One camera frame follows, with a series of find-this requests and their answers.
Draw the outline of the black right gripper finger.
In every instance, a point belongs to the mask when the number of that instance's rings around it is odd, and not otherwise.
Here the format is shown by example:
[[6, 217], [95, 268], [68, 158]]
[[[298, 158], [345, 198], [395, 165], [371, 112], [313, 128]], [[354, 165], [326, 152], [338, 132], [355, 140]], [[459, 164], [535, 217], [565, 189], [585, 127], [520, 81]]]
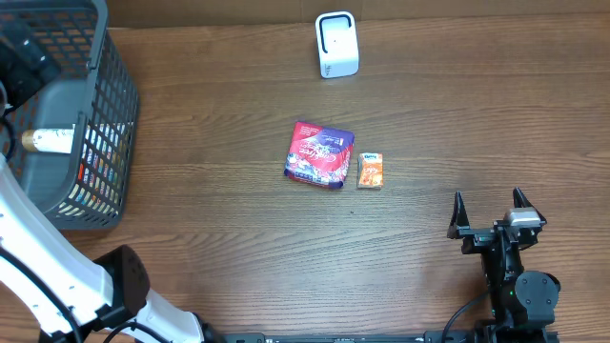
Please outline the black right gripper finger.
[[533, 208], [532, 203], [519, 187], [513, 189], [513, 203], [515, 208]]
[[455, 193], [454, 198], [454, 209], [452, 214], [452, 219], [450, 222], [450, 227], [452, 229], [469, 229], [470, 222], [468, 219], [468, 215], [465, 209], [465, 205], [463, 202], [463, 198], [460, 191]]

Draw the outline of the white tube gold cap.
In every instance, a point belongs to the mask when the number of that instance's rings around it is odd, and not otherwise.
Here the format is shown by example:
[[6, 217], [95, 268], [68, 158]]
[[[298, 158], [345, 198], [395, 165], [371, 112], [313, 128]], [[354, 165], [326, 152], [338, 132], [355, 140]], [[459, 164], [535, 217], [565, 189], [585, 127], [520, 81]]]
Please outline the white tube gold cap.
[[29, 152], [70, 154], [74, 129], [38, 129], [24, 131], [21, 144]]

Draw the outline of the orange tissue pack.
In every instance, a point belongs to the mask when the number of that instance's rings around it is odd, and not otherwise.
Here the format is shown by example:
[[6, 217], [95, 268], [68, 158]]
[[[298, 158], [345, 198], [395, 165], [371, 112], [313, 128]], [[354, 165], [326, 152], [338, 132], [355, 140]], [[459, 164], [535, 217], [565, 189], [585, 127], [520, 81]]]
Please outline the orange tissue pack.
[[358, 156], [356, 186], [359, 189], [380, 189], [383, 187], [383, 154], [364, 152]]

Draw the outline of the red purple packet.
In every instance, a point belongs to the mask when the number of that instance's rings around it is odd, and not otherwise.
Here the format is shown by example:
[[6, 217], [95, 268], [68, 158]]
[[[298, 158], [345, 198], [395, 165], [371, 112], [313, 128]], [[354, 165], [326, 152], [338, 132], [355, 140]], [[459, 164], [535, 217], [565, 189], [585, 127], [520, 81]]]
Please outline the red purple packet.
[[342, 188], [355, 138], [351, 131], [296, 122], [284, 174], [295, 181], [319, 187]]

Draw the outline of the yellow snack bag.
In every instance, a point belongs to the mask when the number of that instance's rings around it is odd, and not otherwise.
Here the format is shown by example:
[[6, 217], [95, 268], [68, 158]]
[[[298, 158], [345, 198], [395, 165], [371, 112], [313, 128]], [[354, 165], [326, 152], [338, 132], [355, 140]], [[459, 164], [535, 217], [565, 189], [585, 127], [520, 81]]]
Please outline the yellow snack bag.
[[108, 216], [118, 214], [119, 169], [125, 167], [120, 156], [125, 151], [124, 123], [100, 124], [98, 134], [91, 125], [86, 127], [85, 143], [69, 199]]

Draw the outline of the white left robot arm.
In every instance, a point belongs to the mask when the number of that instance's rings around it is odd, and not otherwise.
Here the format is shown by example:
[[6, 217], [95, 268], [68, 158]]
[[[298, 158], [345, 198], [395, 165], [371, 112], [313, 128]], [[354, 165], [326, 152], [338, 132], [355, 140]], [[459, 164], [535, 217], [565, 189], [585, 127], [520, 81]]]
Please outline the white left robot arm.
[[211, 342], [201, 318], [155, 292], [135, 251], [96, 259], [64, 236], [123, 214], [137, 89], [97, 9], [1, 9], [1, 280], [43, 342], [93, 332]]

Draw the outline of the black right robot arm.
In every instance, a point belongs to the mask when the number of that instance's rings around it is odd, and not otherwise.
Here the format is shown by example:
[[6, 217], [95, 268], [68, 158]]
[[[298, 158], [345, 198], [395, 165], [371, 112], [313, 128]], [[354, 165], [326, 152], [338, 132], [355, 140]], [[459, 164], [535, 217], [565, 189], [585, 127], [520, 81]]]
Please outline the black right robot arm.
[[[561, 285], [548, 272], [526, 271], [520, 253], [538, 243], [546, 218], [521, 189], [513, 189], [514, 206], [492, 227], [471, 227], [460, 192], [455, 194], [447, 237], [462, 241], [461, 252], [478, 254], [487, 290], [459, 308], [441, 332], [441, 342], [557, 342], [546, 327], [555, 322]], [[453, 331], [456, 320], [489, 299], [492, 318], [469, 332]]]

